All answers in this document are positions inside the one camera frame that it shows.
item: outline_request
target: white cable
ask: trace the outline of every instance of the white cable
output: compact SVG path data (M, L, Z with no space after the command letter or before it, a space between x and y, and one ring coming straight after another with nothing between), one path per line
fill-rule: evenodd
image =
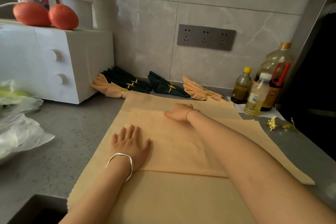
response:
M0 7L7 6L7 5L16 5L16 4L18 4L18 2L10 2L10 3L6 3L6 4L2 4L2 5L0 5Z

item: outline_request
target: silver bangle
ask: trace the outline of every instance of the silver bangle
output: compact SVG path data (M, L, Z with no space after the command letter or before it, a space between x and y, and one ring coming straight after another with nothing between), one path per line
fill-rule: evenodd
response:
M131 161L131 174L127 177L127 179L124 181L124 183L125 182L127 182L128 180L129 180L129 178L131 178L131 176L132 176L132 174L133 174L133 160L132 160L132 158L130 157L130 156L128 156L128 155L126 155L126 154L123 154L123 153L116 153L116 154L114 154L111 158L110 158L110 160L107 162L107 164L106 164L106 167L105 168L107 168L107 165L111 162L111 160L114 158L114 157L116 157L116 156L126 156L126 157L128 157L129 159L130 159L130 161Z

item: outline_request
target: electrical outlet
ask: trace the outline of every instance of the electrical outlet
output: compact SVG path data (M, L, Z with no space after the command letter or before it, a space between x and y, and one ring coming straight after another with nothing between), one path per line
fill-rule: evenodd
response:
M177 45L229 51L235 30L179 24Z

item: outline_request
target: yellow bottle cap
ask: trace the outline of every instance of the yellow bottle cap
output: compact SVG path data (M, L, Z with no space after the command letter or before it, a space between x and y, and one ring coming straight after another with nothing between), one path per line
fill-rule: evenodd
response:
M251 73L251 71L252 71L252 68L250 68L250 67L245 67L244 68L244 73Z

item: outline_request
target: oil bottle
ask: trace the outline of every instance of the oil bottle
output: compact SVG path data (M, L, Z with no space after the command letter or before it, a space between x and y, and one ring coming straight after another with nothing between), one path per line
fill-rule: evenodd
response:
M289 53L290 46L291 43L280 43L278 50L266 55L266 60L261 64L260 69L255 75L253 83L259 80L261 73L272 75L272 80L269 82L269 91L261 106L261 111L272 109L280 89L284 86L283 82L293 62L293 56Z
M250 90L250 86L252 80L250 78L250 73L252 68L245 67L244 72L241 76L239 76L236 80L236 84L233 88L233 93L231 96L231 101L236 104L244 104L245 99L247 98L248 91Z
M270 87L269 82L271 79L271 74L261 73L259 75L259 79L252 86L247 103L244 107L245 113L256 116L260 114L261 105L267 96L268 89Z

